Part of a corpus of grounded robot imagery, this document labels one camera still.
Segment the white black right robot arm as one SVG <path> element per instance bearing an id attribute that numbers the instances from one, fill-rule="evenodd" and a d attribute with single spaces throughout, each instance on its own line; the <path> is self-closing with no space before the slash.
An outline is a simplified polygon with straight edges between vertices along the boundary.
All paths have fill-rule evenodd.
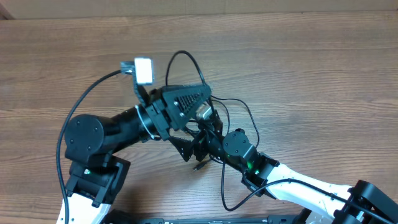
<path id="1" fill-rule="evenodd" d="M 259 152 L 243 129 L 223 135 L 220 120 L 214 118 L 199 119 L 197 125 L 199 151 L 239 171 L 251 191 L 249 198 L 266 195 L 298 204 L 316 222 L 397 223 L 397 203 L 369 182 L 359 180 L 352 187 L 317 180 Z"/>

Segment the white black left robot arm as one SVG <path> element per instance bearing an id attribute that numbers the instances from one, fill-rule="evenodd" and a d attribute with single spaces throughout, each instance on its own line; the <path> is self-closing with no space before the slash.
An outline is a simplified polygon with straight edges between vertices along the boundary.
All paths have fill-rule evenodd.
<path id="1" fill-rule="evenodd" d="M 59 223 L 103 220 L 131 164 L 116 157 L 116 152 L 139 141 L 169 141 L 188 161 L 197 149 L 198 139 L 173 137 L 170 130 L 185 129 L 210 97 L 208 85 L 168 85 L 152 91 L 136 85 L 134 91 L 140 103 L 116 116 L 81 114 L 67 121 L 61 137 L 72 164 Z"/>

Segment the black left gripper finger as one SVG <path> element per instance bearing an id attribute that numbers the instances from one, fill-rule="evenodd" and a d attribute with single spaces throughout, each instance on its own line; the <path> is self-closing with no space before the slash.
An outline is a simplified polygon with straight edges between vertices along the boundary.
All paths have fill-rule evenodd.
<path id="1" fill-rule="evenodd" d="M 199 143 L 196 140 L 189 141 L 178 137 L 169 137 L 169 142 L 177 149 L 185 162 L 188 162 L 194 150 L 198 149 Z"/>
<path id="2" fill-rule="evenodd" d="M 185 127 L 196 115 L 199 107 L 210 97 L 208 85 L 168 85 L 161 88 L 165 110 L 170 118 L 172 129 Z"/>

